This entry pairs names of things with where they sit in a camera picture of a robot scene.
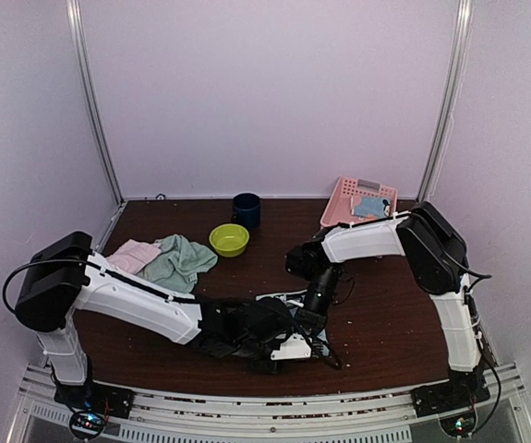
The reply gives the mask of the patterned blue pastel towel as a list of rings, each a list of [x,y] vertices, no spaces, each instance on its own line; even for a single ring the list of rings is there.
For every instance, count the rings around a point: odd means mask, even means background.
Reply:
[[[385,197],[351,197],[351,214],[358,218],[381,219],[390,217],[393,212],[392,201]]]

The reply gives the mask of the light blue towel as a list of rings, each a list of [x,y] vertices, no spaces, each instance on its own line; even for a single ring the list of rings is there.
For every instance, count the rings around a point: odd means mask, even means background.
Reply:
[[[257,295],[255,297],[255,300],[256,301],[260,301],[261,299],[275,298],[275,299],[278,299],[278,300],[281,301],[281,298],[283,296],[288,296],[288,297],[300,297],[302,299],[302,301],[303,301],[305,295],[306,295],[306,290],[294,291],[294,292],[284,292],[284,293],[266,293],[266,294]],[[289,309],[287,307],[287,309],[289,310],[289,313],[290,313],[290,315],[292,317],[296,314],[297,308]],[[278,335],[276,337],[276,340],[279,341],[280,343],[279,344],[274,344],[272,346],[272,351],[278,349],[280,344],[283,343],[284,341],[286,341],[294,333],[298,333],[298,334],[302,335],[305,338],[305,336],[302,333],[298,332],[295,327],[292,327],[292,333],[283,332],[283,333],[281,333],[280,335]],[[312,347],[314,349],[316,349],[323,357],[328,357],[330,355],[330,351],[329,351],[328,347],[324,344],[324,342],[326,342],[326,341],[327,341],[326,329],[323,329],[319,333],[319,335],[317,336],[316,339],[310,338],[310,343],[312,344]],[[318,358],[318,357],[319,356],[312,350],[312,356],[310,358]]]

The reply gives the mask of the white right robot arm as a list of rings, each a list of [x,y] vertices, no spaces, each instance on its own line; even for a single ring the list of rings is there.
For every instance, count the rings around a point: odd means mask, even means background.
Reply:
[[[429,202],[374,221],[325,227],[285,255],[287,272],[308,282],[296,321],[309,336],[319,336],[345,262],[405,257],[417,286],[435,305],[446,341],[449,380],[442,397],[462,407],[482,388],[486,364],[472,296],[483,276],[469,268],[466,252],[465,240]]]

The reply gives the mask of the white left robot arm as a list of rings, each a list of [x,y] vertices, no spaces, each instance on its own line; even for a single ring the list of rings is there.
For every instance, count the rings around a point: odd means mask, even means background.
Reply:
[[[266,297],[211,299],[167,290],[120,270],[75,231],[36,253],[13,276],[25,275],[18,300],[7,309],[37,333],[57,382],[83,410],[102,402],[90,380],[72,316],[77,310],[114,317],[214,358],[269,361],[296,328],[284,302]]]

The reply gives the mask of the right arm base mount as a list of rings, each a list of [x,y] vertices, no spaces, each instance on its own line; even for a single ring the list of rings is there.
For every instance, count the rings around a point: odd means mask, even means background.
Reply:
[[[447,436],[461,439],[478,428],[477,405],[489,400],[490,392],[486,386],[471,390],[447,381],[415,388],[411,397],[418,418],[436,415]]]

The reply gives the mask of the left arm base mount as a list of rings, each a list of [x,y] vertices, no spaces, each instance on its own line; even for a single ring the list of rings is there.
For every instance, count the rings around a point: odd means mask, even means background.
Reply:
[[[70,411],[68,429],[72,435],[92,440],[105,431],[111,418],[129,417],[134,396],[131,389],[93,382],[88,386],[57,385],[54,400]]]

